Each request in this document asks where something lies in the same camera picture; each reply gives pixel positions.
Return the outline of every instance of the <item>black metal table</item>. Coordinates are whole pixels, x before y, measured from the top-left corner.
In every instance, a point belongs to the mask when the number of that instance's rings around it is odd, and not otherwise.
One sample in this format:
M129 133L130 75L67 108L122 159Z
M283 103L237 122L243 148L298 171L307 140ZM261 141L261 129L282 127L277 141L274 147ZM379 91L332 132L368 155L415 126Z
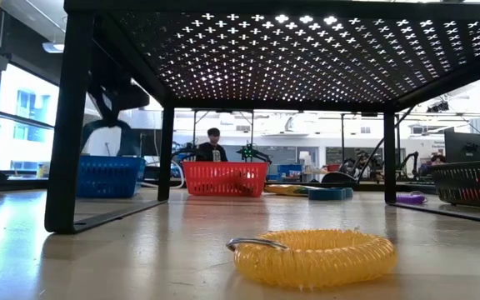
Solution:
M46 229L76 233L169 197L174 108L384 113L385 199L396 201L394 115L480 79L480 5L324 0L66 0ZM93 45L163 106L158 202L73 222Z

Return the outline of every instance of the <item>black shirt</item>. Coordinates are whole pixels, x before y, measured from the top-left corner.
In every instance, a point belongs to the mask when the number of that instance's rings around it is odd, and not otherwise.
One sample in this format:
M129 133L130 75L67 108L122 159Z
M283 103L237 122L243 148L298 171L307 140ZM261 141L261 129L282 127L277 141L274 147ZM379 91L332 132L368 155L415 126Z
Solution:
M205 142L199 145L199 150L201 150L203 157L200 157L198 161L200 162L213 162L214 161L214 155L213 151L218 150L220 152L220 161L221 162L226 162L227 161L227 155L225 154L225 149L223 149L222 146L216 145L213 146L210 142Z

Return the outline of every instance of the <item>wooden floor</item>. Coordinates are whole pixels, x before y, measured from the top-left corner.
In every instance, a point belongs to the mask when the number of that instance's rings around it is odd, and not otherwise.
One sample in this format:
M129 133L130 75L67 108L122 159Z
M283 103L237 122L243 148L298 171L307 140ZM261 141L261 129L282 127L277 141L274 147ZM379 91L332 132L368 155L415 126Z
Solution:
M44 201L45 192L0 193L0 299L480 299L480 222L386 207L381 193L309 202L176 191L169 203L77 236L44 231ZM118 207L92 203L79 213ZM394 274L323 292L282 290L238 275L224 247L268 230L356 227L396 244Z

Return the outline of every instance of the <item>metal key ring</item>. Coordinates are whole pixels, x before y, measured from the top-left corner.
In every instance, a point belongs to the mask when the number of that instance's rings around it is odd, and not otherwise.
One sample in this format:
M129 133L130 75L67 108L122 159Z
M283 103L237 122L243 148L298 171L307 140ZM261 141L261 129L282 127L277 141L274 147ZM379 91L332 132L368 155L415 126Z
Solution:
M227 249L235 252L236 251L236 245L239 243L251 243L251 244L257 244L257 245L263 245L263 246L269 246L269 247L274 247L276 249L288 249L288 246L285 246L281 244L280 242L275 242L272 240L267 240L263 238L256 238L256 237L238 237L230 240L228 243L225 244L225 247Z

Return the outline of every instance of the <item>computer monitor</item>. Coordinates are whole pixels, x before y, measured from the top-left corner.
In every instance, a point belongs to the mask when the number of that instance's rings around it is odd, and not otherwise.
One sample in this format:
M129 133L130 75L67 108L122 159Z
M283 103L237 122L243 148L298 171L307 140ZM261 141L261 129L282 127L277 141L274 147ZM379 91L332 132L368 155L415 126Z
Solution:
M447 163L480 162L480 134L444 132Z
M163 140L161 129L133 129L132 131L140 141L141 156L158 156L157 150L160 152Z

